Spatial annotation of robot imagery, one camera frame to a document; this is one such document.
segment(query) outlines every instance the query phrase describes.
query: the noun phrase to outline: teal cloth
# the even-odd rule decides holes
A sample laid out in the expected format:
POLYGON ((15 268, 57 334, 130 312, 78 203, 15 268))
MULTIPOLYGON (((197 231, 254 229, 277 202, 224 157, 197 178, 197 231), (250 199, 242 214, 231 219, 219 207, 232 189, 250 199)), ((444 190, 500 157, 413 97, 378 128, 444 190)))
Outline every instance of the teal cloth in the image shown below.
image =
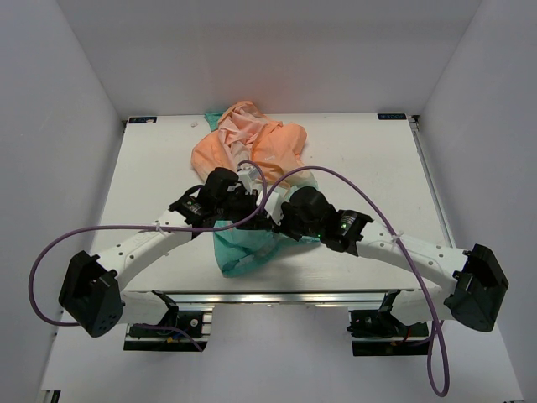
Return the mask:
MULTIPOLYGON (((314 186, 306 183, 303 186, 314 186)), ((293 186, 286 199, 302 186, 293 186)), ((216 222, 215 227, 229 224, 216 222)), ((269 231, 248 231, 236 228, 213 233, 216 262, 224 277, 237 277, 254 271, 269 262, 283 248, 298 244, 318 243, 317 238, 303 237, 299 242, 269 231)))
POLYGON ((212 132, 218 129, 218 120, 220 120, 223 114, 224 112, 214 112, 214 113, 205 114, 205 120, 209 123, 209 127, 211 128, 212 132))

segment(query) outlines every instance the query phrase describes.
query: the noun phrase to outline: white table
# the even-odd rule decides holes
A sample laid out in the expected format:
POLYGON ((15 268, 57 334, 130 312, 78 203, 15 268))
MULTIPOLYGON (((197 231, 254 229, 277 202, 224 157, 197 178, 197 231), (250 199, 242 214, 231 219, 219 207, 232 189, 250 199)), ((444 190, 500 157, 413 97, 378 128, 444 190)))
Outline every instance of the white table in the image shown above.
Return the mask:
MULTIPOLYGON (((347 176, 397 229, 445 243, 407 121, 378 121, 374 114, 273 118, 305 127, 308 144, 302 159, 306 164, 324 165, 347 176)), ((202 116, 129 124, 102 222, 152 222, 185 189, 199 183, 190 167, 190 152, 207 133, 202 116), (199 124, 192 128, 194 121, 199 124)), ((336 208, 375 217, 345 184, 324 173, 315 177, 336 208)), ((93 251, 128 235, 99 233, 93 251)), ((214 259, 211 235, 204 234, 158 260, 128 289, 276 292, 415 287, 414 276, 403 270, 324 247, 288 249, 255 273, 224 279, 214 259)), ((202 354, 123 352, 125 326, 116 326, 98 339, 81 329, 63 328, 43 389, 62 390, 60 403, 434 399, 425 358, 354 358, 346 325, 347 312, 341 308, 218 306, 202 354)), ((453 384, 447 401, 520 398, 498 330, 482 334, 457 323, 445 328, 453 384)))

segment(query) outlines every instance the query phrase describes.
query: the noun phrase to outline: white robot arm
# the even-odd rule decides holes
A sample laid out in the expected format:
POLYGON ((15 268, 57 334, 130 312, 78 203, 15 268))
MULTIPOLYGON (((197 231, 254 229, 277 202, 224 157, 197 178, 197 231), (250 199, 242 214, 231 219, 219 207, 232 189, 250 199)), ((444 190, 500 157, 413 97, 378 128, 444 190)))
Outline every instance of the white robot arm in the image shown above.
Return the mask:
MULTIPOLYGON (((189 189, 173 203, 154 222, 154 231, 137 233, 94 256, 84 251, 75 255, 65 276, 60 304, 93 337, 118 323, 166 324, 176 315, 177 306, 165 293, 124 291, 125 287, 156 259, 199 235, 191 232, 192 228, 212 228, 216 220, 239 222, 251 214, 262 201, 252 173, 216 169, 205 185, 189 189)), ((360 212, 337 211, 313 187, 299 189, 289 201, 273 192, 264 210, 238 229, 274 231, 296 240, 313 236, 336 252, 410 270, 384 225, 360 212)), ((475 245, 473 251, 453 249, 406 234, 400 238, 421 276, 436 285, 430 295, 439 318, 491 331, 508 288, 492 251, 481 245, 475 245)), ((353 335, 365 332, 382 337, 430 319, 421 290, 392 290, 371 320, 350 330, 353 335)))

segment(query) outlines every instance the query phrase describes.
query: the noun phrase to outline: crumpled fabric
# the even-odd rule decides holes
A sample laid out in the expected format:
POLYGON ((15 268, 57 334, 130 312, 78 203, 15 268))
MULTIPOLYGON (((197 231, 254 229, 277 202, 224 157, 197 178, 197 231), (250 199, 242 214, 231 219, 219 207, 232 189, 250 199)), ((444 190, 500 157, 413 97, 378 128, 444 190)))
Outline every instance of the crumpled fabric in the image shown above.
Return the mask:
POLYGON ((224 112, 213 112, 205 114, 205 120, 207 121, 207 123, 209 123, 209 128, 211 129, 211 131, 218 129, 218 121, 223 114, 224 112))
MULTIPOLYGON (((218 129, 208 134, 192 150, 191 163, 205 181, 216 168, 237 171, 243 160, 256 162, 269 184, 304 163, 300 153, 307 138, 306 131, 296 123, 283 125, 262 114, 250 101, 239 102, 227 109, 218 121, 218 129)), ((280 185, 288 189, 285 199, 303 187, 317 187, 315 177, 302 171, 280 185)), ((222 227, 229 222, 217 222, 222 227)), ((235 228, 213 233, 218 267, 226 277, 243 275, 269 262, 282 248, 296 245, 292 239, 268 231, 247 231, 235 228)), ((300 243, 318 242, 303 238, 300 243)))
MULTIPOLYGON (((236 103, 218 121, 218 130, 208 134, 192 150, 192 167, 205 181, 218 166, 237 171, 237 164, 252 160, 259 164, 269 183, 287 172, 304 166, 300 153, 307 134, 296 124, 272 120, 250 101, 236 103)), ((316 185, 308 170, 292 175, 287 187, 316 185)))

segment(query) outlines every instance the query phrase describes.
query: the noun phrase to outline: orange cloth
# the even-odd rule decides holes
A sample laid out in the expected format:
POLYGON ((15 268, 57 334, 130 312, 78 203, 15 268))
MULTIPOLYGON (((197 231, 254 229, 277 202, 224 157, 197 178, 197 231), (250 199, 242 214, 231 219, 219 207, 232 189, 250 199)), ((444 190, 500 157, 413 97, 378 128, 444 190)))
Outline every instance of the orange cloth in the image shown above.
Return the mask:
MULTIPOLYGON (((218 166, 237 170, 243 160, 257 162, 268 182, 274 183, 283 174, 304 166, 300 153, 307 134, 296 123, 283 125, 263 115, 250 101, 239 102, 224 112, 218 130, 208 134, 192 150, 191 163, 200 178, 218 166)), ((288 186, 315 183, 309 171, 292 175, 288 186)))

